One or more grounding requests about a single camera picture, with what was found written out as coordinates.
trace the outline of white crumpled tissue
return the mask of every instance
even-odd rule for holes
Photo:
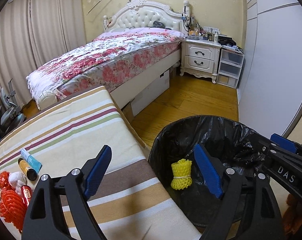
[[[21,187],[26,185],[26,182],[26,176],[20,171],[9,174],[9,184],[15,189],[15,192],[19,195],[22,194]]]

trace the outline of red can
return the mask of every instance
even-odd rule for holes
[[[32,189],[30,186],[24,185],[21,187],[21,191],[22,191],[23,202],[25,206],[28,207],[32,198]]]

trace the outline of wooden floor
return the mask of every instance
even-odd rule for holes
[[[131,122],[141,139],[152,146],[162,128],[184,117],[206,114],[238,121],[236,90],[189,74],[170,80],[170,88]]]

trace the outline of green stripe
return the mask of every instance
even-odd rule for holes
[[[98,121],[96,121],[96,122],[90,123],[90,124],[88,124],[88,125],[86,125],[86,126],[77,128],[77,129],[75,129],[75,130],[71,130],[69,133],[64,134],[64,135],[62,135],[61,137],[59,137],[59,138],[57,138],[57,139],[55,139],[55,140],[53,140],[53,141],[50,141],[50,142],[48,142],[48,143],[46,143],[46,144],[44,144],[44,145],[42,145],[42,146],[40,146],[40,147],[38,147],[38,148],[32,150],[32,151],[29,151],[29,154],[32,155],[32,154],[34,154],[34,153],[37,153],[37,152],[39,152],[39,151],[41,151],[41,150],[44,150],[44,149],[46,149],[46,148],[48,148],[48,147],[50,147],[50,146],[52,146],[52,145],[54,145],[54,144],[56,144],[56,143],[59,143],[59,142],[65,140],[65,139],[69,138],[70,136],[72,136],[72,135],[74,135],[74,134],[77,134],[77,133],[82,132],[82,131],[84,131],[84,130],[93,128],[93,127],[95,127],[95,126],[98,126],[98,125],[100,125],[100,124],[102,124],[102,123],[108,122],[108,121],[110,121],[110,120],[112,120],[112,119],[115,119],[115,118],[121,118],[121,115],[120,115],[119,113],[114,113],[114,114],[111,114],[111,115],[109,115],[109,116],[107,116],[107,117],[101,119],[101,120],[98,120]],[[19,158],[20,158],[20,156],[14,158],[13,160],[9,161],[9,162],[6,163],[6,164],[3,164],[3,166],[0,166],[0,169],[3,169],[3,168],[5,168],[5,167],[7,167],[7,166],[13,164],[13,163],[16,162],[16,160],[19,159]]]

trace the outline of drawer handle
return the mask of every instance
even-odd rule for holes
[[[197,61],[196,61],[196,60],[194,61],[194,63],[195,63],[195,64],[197,64],[197,65],[202,65],[202,64],[203,64],[203,62],[201,62],[200,64],[199,64],[199,63],[197,63]]]
[[[204,53],[201,52],[201,51],[196,51],[195,54],[198,54],[198,53],[202,53],[202,56],[204,56]]]

